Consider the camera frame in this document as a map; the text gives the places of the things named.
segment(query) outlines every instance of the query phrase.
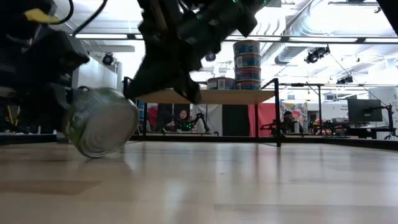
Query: blue can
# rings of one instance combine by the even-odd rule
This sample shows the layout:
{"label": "blue can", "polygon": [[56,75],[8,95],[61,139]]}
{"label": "blue can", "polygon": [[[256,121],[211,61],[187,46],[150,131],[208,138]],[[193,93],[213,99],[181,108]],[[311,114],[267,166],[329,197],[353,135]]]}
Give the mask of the blue can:
{"label": "blue can", "polygon": [[243,67],[235,69],[235,80],[260,80],[261,68],[259,67]]}
{"label": "blue can", "polygon": [[237,90],[260,90],[261,81],[257,80],[241,80],[236,82]]}
{"label": "blue can", "polygon": [[209,78],[207,80],[208,90],[234,90],[235,89],[235,79],[218,77]]}
{"label": "blue can", "polygon": [[246,53],[260,53],[260,42],[255,40],[242,40],[234,44],[235,56]]}
{"label": "blue can", "polygon": [[259,54],[242,54],[235,57],[235,68],[257,67],[260,68],[261,57]]}

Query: wooden floor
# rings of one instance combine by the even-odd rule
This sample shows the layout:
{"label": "wooden floor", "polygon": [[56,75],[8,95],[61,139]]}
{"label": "wooden floor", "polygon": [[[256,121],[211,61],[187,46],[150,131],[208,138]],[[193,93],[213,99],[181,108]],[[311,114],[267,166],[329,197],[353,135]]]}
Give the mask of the wooden floor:
{"label": "wooden floor", "polygon": [[67,145],[0,147],[2,224],[390,224],[397,211],[389,151],[140,142],[88,160]]}

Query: shelf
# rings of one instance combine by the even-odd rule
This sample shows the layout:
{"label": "shelf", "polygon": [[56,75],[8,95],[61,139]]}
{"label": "shelf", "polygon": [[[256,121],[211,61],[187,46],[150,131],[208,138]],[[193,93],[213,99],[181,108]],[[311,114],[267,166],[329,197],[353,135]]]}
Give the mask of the shelf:
{"label": "shelf", "polygon": [[[274,96],[274,91],[261,90],[200,90],[201,104],[208,105],[256,105]],[[190,103],[174,90],[161,90],[140,96],[146,103]]]}

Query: computer monitor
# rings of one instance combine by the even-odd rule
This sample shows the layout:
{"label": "computer monitor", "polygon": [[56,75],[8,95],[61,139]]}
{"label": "computer monitor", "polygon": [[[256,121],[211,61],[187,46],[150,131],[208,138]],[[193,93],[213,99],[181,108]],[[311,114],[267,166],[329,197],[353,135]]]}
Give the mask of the computer monitor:
{"label": "computer monitor", "polygon": [[369,110],[381,106],[380,100],[348,99],[348,119],[351,122],[383,121],[381,109]]}

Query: yellow tag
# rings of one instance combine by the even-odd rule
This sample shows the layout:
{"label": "yellow tag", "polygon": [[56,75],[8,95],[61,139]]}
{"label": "yellow tag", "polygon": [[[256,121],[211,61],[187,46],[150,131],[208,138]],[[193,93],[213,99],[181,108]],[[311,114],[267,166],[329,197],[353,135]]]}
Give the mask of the yellow tag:
{"label": "yellow tag", "polygon": [[41,23],[54,23],[60,21],[59,18],[55,16],[49,16],[40,9],[31,9],[26,11],[24,14],[28,21],[36,21]]}

